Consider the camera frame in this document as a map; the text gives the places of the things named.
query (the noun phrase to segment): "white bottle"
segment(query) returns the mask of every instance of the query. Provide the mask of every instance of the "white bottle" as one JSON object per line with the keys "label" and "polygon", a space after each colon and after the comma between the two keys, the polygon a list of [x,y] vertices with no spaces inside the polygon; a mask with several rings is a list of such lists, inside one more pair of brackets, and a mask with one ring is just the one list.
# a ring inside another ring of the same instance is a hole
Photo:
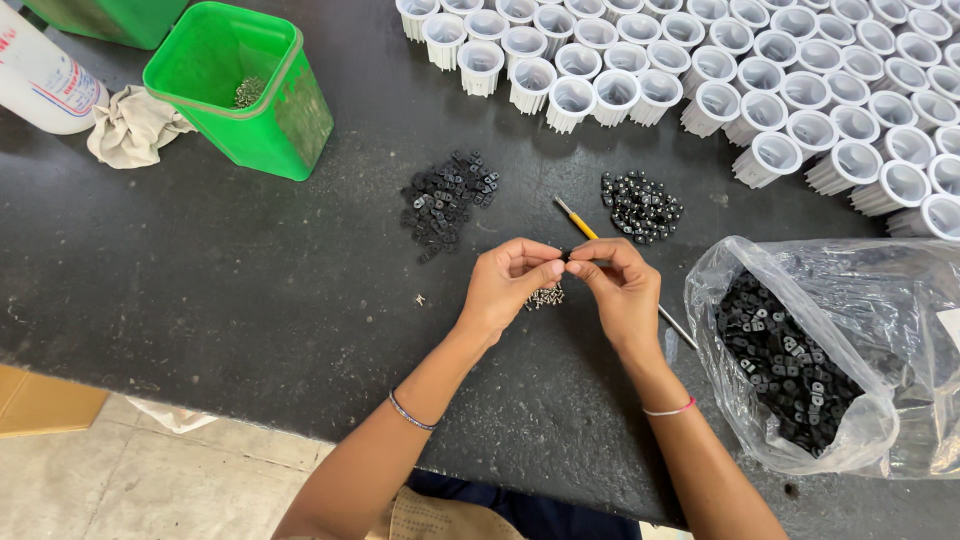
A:
{"label": "white bottle", "polygon": [[107,88],[0,2],[0,106],[55,135],[93,127],[93,106],[106,107]]}

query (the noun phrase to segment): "woman's left hand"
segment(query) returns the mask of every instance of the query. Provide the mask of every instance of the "woman's left hand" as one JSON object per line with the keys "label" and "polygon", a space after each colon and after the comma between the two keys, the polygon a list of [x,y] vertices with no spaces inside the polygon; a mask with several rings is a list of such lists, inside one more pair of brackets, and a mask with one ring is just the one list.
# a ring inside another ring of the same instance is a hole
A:
{"label": "woman's left hand", "polygon": [[557,284],[564,272],[561,251],[514,238],[477,258],[457,328],[485,332],[488,346],[500,339],[527,298]]}

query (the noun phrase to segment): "screwdriver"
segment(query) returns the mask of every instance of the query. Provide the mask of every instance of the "screwdriver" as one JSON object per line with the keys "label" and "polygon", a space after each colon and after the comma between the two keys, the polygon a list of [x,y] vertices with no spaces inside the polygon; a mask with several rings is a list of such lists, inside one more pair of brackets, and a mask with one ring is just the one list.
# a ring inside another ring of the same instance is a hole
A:
{"label": "screwdriver", "polygon": [[[580,219],[580,216],[577,215],[576,212],[574,212],[573,210],[570,209],[569,206],[564,204],[564,201],[560,200],[560,197],[554,196],[553,200],[557,201],[557,204],[560,205],[560,208],[564,209],[564,211],[566,212],[566,215],[570,218],[571,221],[573,221],[573,223],[577,224],[577,227],[584,234],[587,235],[587,238],[591,240],[595,240],[596,238],[598,238],[596,233],[590,227],[588,227],[586,223],[584,223],[584,220]],[[673,330],[677,331],[677,333],[684,339],[684,341],[686,341],[690,345],[690,347],[693,347],[694,351],[700,350],[700,348],[697,347],[696,342],[693,341],[693,338],[690,337],[690,335],[687,334],[686,331],[680,327],[677,321],[670,316],[670,313],[666,312],[666,309],[664,309],[663,306],[661,306],[660,304],[657,304],[657,310],[660,311],[660,315],[662,315],[662,317],[666,319],[666,322],[670,323],[670,326],[673,327]]]}

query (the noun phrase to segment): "dark pants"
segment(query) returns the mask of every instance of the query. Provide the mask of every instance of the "dark pants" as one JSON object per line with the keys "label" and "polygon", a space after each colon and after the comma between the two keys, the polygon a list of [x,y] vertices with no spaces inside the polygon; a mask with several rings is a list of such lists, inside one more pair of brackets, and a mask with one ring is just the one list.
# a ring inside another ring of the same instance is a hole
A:
{"label": "dark pants", "polygon": [[414,469],[407,486],[424,497],[489,508],[528,540],[641,540],[636,521],[484,483]]}

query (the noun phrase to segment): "pink thread bracelet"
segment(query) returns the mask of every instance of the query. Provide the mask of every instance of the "pink thread bracelet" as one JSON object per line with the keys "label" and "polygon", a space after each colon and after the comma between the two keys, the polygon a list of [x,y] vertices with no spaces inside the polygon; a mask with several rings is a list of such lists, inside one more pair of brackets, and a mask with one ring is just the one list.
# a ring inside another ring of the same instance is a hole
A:
{"label": "pink thread bracelet", "polygon": [[650,412],[647,409],[643,409],[643,412],[649,414],[650,416],[670,416],[673,414],[680,414],[681,412],[684,412],[685,410],[691,408],[696,403],[697,403],[697,398],[690,396],[690,403],[684,405],[681,408],[678,408],[677,410],[671,410],[669,412]]}

